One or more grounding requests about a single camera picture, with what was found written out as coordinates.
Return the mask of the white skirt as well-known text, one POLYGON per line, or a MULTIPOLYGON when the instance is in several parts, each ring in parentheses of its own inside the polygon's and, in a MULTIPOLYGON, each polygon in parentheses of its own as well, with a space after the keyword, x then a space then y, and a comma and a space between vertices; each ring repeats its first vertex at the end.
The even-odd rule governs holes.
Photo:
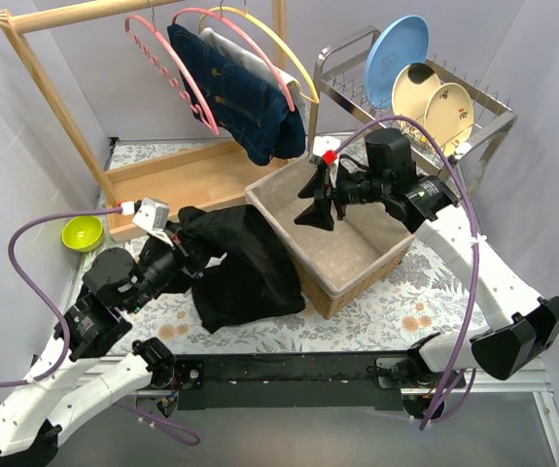
MULTIPOLYGON (((209 46, 217 50, 220 54, 229 58, 232 61, 237 62, 239 65, 244 67, 246 70, 254 74, 256 77, 263 79, 275 86, 279 90, 282 89, 278 79, 270 71, 266 63, 254 53, 247 51, 241 46, 235 44, 224 36, 216 33, 212 28, 205 27, 200 32, 200 38, 207 43, 209 46)), ((301 86, 295 77, 289 73, 278 68, 277 73, 281 76, 295 106, 302 117, 307 116, 307 108, 303 96, 301 95, 301 86)))

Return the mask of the pink hanger front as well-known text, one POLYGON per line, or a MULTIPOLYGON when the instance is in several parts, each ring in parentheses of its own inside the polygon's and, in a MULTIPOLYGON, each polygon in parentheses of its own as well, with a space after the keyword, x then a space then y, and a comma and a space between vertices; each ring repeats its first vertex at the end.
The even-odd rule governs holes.
POLYGON ((220 21, 221 23, 223 23, 224 25, 226 25, 229 29, 231 29, 235 33, 237 33, 250 46, 250 48, 261 58, 261 60, 266 65, 266 67, 269 69, 269 71, 272 73, 272 75, 278 81, 278 84, 280 85, 281 90, 282 90, 282 92, 283 92, 283 94, 286 98, 287 103, 288 103, 289 109, 292 112, 294 112, 296 110, 296 106, 293 102, 293 99, 292 99, 292 96, 289 92, 289 89, 288 89, 285 81, 281 77, 281 75, 278 73, 277 68, 274 66, 274 64, 272 63, 270 58, 265 54, 265 52, 260 48, 260 46, 244 30, 242 30, 237 24, 233 23, 232 21, 225 18, 224 16, 221 16, 219 14, 210 12, 208 9, 197 8, 197 7, 188 7, 188 8, 181 9, 180 11, 178 11, 173 16, 171 23, 175 24, 177 22, 178 17, 183 15, 183 14, 192 14, 192 13, 197 13, 197 14, 201 14, 203 16, 207 16, 207 17, 216 19, 216 20, 220 21))

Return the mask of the yellow hanger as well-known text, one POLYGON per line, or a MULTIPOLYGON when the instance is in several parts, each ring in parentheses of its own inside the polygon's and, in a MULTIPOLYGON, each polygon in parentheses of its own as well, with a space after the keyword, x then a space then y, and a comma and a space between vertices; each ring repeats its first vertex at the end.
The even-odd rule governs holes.
POLYGON ((305 69, 304 65, 301 63, 297 55, 288 46, 285 39, 287 38, 287 2, 284 0, 272 0, 272 26, 268 26, 260 19, 251 15, 248 8, 240 10, 234 7, 220 7, 215 6, 209 9, 210 12, 228 12, 238 15, 242 18, 247 19, 252 24, 257 26, 261 31, 263 31, 275 44, 275 58, 278 61, 280 68, 284 68, 289 60, 297 69, 304 82, 309 87, 309 94, 304 94, 303 97, 309 100, 313 104, 318 104, 319 93, 313 82, 312 77, 305 69))

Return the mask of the blue denim skirt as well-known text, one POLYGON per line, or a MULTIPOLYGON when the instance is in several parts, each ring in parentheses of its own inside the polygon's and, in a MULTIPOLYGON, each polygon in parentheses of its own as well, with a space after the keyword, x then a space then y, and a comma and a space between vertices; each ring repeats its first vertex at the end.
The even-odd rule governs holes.
POLYGON ((306 135, 298 108, 292 112, 282 92, 226 58, 179 24, 167 28, 169 42, 186 63, 219 127, 244 148, 251 162, 297 158, 306 135))

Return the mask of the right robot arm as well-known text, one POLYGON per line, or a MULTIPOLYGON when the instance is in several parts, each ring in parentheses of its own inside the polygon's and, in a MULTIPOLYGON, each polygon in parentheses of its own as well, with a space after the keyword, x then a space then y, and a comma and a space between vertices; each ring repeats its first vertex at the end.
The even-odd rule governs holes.
POLYGON ((365 137, 367 163, 343 166, 348 155, 336 138, 317 136, 309 160, 316 170, 299 192, 312 204, 298 225, 331 231, 349 205, 380 203, 386 212, 434 250, 470 293, 487 323, 472 333, 436 334, 414 344, 409 378, 430 386, 447 366, 479 368, 506 380, 549 349, 559 334, 559 297, 543 297, 472 231, 467 211, 437 177, 421 175, 409 139, 396 128, 365 137))

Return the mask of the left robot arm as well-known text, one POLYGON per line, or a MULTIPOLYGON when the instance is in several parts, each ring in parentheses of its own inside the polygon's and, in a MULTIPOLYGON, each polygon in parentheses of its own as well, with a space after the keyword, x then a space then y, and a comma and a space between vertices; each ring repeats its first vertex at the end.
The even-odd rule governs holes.
POLYGON ((174 233, 167 242, 150 237, 139 259, 119 247, 100 252, 24 384, 0 404, 0 466, 46 466, 74 431, 128 393, 170 385, 176 359, 158 338, 135 341, 110 371, 77 381, 131 330, 127 313, 187 289, 209 260, 199 242, 174 233))

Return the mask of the black garment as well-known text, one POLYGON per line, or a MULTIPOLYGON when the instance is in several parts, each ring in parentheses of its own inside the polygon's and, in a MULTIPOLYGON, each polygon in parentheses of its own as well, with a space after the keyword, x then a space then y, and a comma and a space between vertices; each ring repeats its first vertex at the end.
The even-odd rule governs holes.
POLYGON ((205 255, 203 276, 192 283, 192 298, 202 327, 223 327, 304 310, 301 283, 293 261, 274 229, 251 204, 178 212, 181 238, 205 255))

